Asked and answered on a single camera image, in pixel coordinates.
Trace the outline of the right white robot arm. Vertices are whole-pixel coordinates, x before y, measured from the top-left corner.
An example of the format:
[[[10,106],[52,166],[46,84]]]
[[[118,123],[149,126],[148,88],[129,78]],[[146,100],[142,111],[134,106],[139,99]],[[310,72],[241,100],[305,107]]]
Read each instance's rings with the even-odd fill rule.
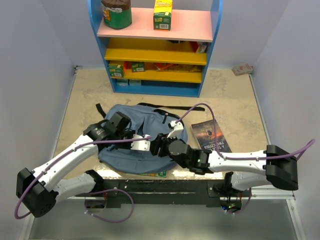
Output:
[[[169,157],[197,175],[225,172],[224,183],[218,190],[230,197],[265,185],[286,191],[299,188],[297,158],[276,145],[255,152],[217,153],[191,148],[181,139],[160,133],[151,141],[150,152],[153,156]]]

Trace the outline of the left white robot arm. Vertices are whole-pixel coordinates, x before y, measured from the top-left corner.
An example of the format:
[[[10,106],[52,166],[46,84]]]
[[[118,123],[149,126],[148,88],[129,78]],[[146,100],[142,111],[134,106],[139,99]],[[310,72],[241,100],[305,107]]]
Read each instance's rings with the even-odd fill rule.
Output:
[[[87,170],[70,179],[64,177],[106,147],[113,144],[131,145],[133,134],[126,132],[130,123],[130,118],[118,111],[110,119],[91,124],[72,145],[47,163],[33,170],[23,168],[19,171],[16,181],[19,200],[14,211],[15,218],[23,219],[29,214],[40,218],[56,203],[79,194],[99,196],[104,190],[104,180],[96,171]],[[29,212],[19,215],[21,205]]]

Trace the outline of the blue student backpack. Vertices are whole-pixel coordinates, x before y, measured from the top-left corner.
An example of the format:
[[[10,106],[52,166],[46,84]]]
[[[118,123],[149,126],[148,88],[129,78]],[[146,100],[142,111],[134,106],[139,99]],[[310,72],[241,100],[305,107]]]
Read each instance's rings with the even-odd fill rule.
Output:
[[[121,112],[131,120],[129,129],[140,136],[150,135],[151,141],[158,134],[168,134],[171,130],[169,123],[176,121],[180,116],[163,110],[163,105],[139,103],[137,105],[114,105],[105,115],[110,119],[116,112]],[[114,169],[130,174],[155,174],[174,168],[177,163],[169,156],[153,156],[150,151],[139,151],[117,148],[118,144],[105,147],[98,153],[100,162]]]

